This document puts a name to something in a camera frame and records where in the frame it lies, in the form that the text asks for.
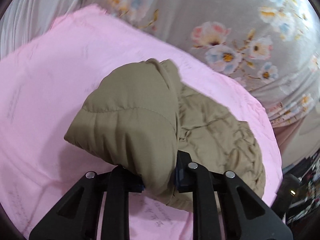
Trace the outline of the khaki puffer jacket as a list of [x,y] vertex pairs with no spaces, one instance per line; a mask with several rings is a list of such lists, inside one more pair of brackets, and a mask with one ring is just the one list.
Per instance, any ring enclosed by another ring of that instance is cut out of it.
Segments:
[[89,94],[64,139],[139,175],[149,195],[176,209],[193,209],[191,193],[174,184],[178,151],[212,172],[234,171],[264,194],[262,153],[248,123],[185,85],[170,60],[116,68]]

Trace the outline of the pink bed sheet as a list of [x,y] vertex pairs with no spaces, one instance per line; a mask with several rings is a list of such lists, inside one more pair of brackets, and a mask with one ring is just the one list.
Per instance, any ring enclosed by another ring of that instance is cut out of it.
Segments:
[[91,5],[57,18],[1,61],[1,205],[24,237],[87,171],[111,170],[63,137],[105,76],[150,58],[172,60],[184,83],[248,123],[263,156],[263,201],[273,203],[280,151],[263,106],[242,82]]

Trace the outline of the grey floral curtain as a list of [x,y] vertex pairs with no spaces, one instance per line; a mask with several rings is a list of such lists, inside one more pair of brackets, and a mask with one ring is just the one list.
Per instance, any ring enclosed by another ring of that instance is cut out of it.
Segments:
[[319,17],[308,0],[83,0],[92,3],[240,83],[273,127],[319,102]]

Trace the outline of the white satin drape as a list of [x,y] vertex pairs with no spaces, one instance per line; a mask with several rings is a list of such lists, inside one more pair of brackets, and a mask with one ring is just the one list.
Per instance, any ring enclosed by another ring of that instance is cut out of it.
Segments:
[[12,0],[1,16],[1,59],[47,32],[54,20],[80,7],[80,0]]

